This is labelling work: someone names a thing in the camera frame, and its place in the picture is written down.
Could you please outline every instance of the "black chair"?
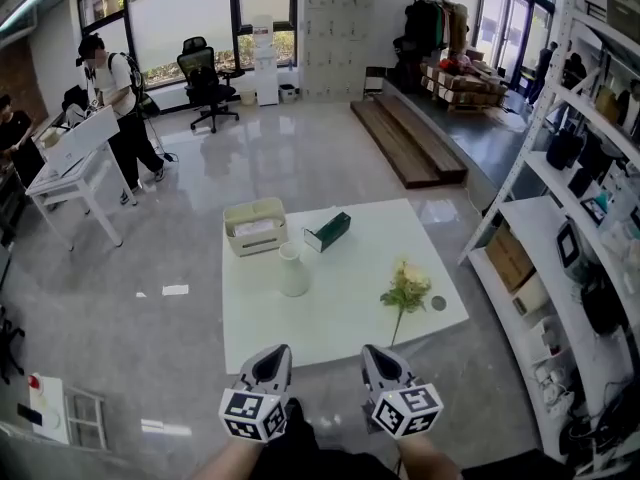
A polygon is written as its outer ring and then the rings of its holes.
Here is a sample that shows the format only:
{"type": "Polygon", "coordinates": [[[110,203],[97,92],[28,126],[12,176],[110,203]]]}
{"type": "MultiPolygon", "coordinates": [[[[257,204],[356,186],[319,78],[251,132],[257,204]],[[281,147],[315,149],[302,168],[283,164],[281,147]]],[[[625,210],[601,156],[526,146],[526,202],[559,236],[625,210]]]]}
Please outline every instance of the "black chair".
{"type": "Polygon", "coordinates": [[[11,354],[11,342],[13,338],[15,338],[17,334],[24,338],[24,331],[20,327],[12,330],[13,324],[11,320],[5,317],[6,312],[7,310],[4,306],[0,306],[0,320],[2,320],[2,325],[0,326],[0,377],[2,377],[5,384],[10,384],[9,377],[7,377],[9,363],[18,370],[20,375],[24,375],[24,370],[20,368],[13,354],[11,354]]]}
{"type": "Polygon", "coordinates": [[[186,89],[189,101],[195,105],[211,107],[208,112],[203,112],[191,123],[192,130],[196,129],[197,123],[209,117],[213,122],[212,133],[216,133],[216,116],[235,116],[236,121],[240,120],[237,112],[229,112],[228,106],[219,107],[219,104],[236,93],[229,81],[244,74],[244,71],[224,70],[219,74],[216,73],[213,48],[207,46],[203,37],[192,37],[184,42],[182,54],[178,56],[178,65],[187,79],[186,89]],[[219,75],[224,77],[226,85],[220,84],[219,75]]]}

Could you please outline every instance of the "brick wall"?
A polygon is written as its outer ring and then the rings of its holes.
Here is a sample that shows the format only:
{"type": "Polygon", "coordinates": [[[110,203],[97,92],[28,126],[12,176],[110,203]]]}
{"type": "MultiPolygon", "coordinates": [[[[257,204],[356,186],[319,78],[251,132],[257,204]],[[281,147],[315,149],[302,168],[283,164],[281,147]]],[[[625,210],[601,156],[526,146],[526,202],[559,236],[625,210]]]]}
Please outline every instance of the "brick wall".
{"type": "Polygon", "coordinates": [[[48,116],[26,37],[0,50],[0,95],[2,94],[9,94],[13,108],[24,110],[36,124],[48,116]]]}

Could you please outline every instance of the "tile floor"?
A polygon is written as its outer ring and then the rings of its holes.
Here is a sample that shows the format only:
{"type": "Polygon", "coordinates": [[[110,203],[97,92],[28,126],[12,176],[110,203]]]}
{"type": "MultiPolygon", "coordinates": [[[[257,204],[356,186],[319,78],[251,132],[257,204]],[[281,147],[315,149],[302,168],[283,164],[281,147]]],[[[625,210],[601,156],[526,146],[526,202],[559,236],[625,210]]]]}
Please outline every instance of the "tile floor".
{"type": "MultiPolygon", "coordinates": [[[[2,294],[27,332],[20,361],[27,371],[106,397],[114,457],[2,438],[0,460],[11,454],[14,477],[188,478],[224,444],[217,410],[232,380],[223,360],[222,210],[265,196],[280,197],[292,212],[407,197],[470,316],[397,347],[444,400],[432,438],[462,467],[536,447],[529,400],[497,317],[471,267],[455,264],[478,223],[466,190],[404,190],[347,104],[239,111],[241,121],[220,119],[215,135],[205,126],[189,130],[192,111],[154,121],[180,161],[168,165],[162,182],[145,182],[135,208],[118,204],[113,173],[98,195],[124,237],[122,248],[69,202],[52,215],[73,237],[69,253],[27,208],[2,294]],[[188,294],[162,296],[171,285],[188,285],[188,294]],[[141,419],[180,425],[187,435],[145,433],[141,419]]],[[[392,465],[390,439],[365,431],[359,377],[356,358],[298,368],[291,392],[321,444],[369,451],[392,465]]],[[[3,386],[0,419],[16,422],[15,401],[26,395],[18,378],[3,386]]]]}

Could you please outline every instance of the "flower stem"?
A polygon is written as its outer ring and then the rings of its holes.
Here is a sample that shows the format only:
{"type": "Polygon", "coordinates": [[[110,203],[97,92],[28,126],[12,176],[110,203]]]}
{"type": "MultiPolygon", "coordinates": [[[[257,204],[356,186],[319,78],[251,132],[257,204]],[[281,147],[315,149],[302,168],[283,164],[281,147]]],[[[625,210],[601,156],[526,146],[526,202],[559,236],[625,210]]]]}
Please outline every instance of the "flower stem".
{"type": "Polygon", "coordinates": [[[398,311],[398,321],[396,322],[396,330],[393,331],[393,339],[391,340],[391,347],[396,342],[396,334],[398,334],[398,327],[400,327],[400,319],[402,318],[402,314],[404,313],[404,309],[398,311]]]}

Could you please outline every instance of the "green tissue box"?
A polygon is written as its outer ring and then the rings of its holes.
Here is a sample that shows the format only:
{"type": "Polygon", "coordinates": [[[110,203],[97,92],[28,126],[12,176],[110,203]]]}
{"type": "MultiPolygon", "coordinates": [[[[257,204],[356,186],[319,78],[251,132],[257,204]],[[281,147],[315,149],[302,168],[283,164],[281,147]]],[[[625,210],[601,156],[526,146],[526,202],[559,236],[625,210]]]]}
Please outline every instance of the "green tissue box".
{"type": "Polygon", "coordinates": [[[351,217],[340,212],[333,219],[316,231],[304,230],[304,241],[316,251],[322,252],[340,238],[349,229],[351,217]]]}

